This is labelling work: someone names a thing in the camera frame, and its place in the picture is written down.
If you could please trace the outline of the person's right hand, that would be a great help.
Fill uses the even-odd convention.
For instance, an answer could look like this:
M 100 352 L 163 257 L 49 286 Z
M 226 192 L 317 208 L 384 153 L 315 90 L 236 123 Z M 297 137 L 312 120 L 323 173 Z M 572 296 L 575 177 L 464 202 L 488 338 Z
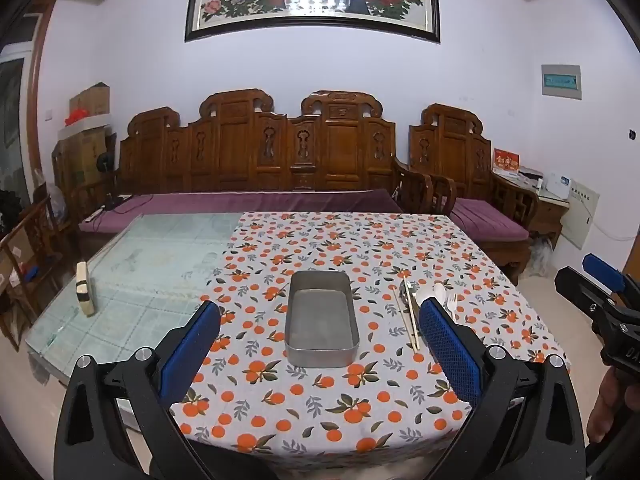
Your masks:
M 618 409 L 626 405 L 630 410 L 638 410 L 638 388 L 625 386 L 616 376 L 616 369 L 610 367 L 603 376 L 596 403 L 587 424 L 587 436 L 591 443 L 600 442 L 610 431 Z

